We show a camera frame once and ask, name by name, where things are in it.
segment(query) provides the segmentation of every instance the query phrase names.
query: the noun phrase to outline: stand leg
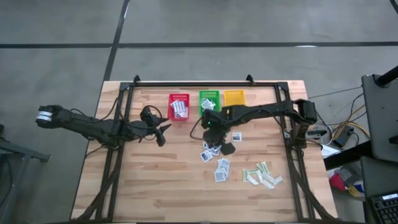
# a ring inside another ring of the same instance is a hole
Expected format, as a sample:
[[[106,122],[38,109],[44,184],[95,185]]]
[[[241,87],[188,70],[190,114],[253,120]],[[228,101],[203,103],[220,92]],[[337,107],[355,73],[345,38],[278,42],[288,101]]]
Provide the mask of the stand leg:
[[[11,153],[20,153],[22,155],[27,155],[39,159],[41,162],[47,162],[50,158],[50,155],[42,154],[40,152],[36,152],[35,150],[17,146],[6,141],[0,141],[0,149]]]
[[[367,141],[351,149],[323,159],[326,170],[330,170],[349,162],[358,161],[362,156],[373,157],[371,142]]]

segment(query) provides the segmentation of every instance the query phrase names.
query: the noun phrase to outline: green basket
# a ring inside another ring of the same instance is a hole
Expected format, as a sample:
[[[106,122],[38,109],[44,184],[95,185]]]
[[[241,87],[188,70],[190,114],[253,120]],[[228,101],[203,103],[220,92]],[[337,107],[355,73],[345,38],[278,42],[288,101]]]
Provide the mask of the green basket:
[[[215,111],[220,111],[220,91],[218,90],[202,90],[199,91],[199,115],[203,114],[203,108],[201,107],[201,103],[205,100],[209,99],[213,101],[216,106],[214,107]]]

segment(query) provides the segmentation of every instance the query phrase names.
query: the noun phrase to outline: red basket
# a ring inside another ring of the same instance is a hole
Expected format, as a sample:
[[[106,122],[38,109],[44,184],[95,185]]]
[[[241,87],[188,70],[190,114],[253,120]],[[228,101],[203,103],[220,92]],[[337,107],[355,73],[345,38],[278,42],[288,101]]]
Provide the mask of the red basket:
[[[173,103],[176,100],[184,101],[185,106],[188,109],[188,117],[187,118],[175,118],[174,117],[174,109],[171,106],[171,103]],[[169,95],[169,111],[167,113],[167,117],[172,120],[172,121],[186,121],[189,118],[189,94],[170,94]]]

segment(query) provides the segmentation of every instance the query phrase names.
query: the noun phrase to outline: yellow basket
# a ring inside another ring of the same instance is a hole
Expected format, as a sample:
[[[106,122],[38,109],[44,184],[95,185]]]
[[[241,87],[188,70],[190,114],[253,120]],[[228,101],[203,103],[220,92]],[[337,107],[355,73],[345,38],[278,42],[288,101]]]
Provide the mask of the yellow basket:
[[[225,106],[244,105],[246,102],[243,90],[225,90],[224,103]]]

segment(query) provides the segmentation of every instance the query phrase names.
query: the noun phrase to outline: red object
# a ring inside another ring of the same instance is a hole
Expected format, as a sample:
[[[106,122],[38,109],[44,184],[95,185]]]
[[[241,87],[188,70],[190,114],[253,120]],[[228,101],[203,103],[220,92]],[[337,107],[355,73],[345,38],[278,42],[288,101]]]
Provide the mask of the red object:
[[[346,190],[344,187],[344,182],[341,179],[339,174],[334,174],[332,177],[330,177],[329,183],[331,186],[336,187],[339,190],[342,190],[342,191]]]
[[[188,117],[187,118],[176,118],[174,117],[174,109],[172,107],[172,103],[176,100],[183,101],[185,103],[185,106],[188,109]],[[172,121],[186,121],[189,118],[189,94],[181,94],[181,93],[176,93],[176,94],[170,94],[169,95],[169,111],[167,113],[168,119]]]

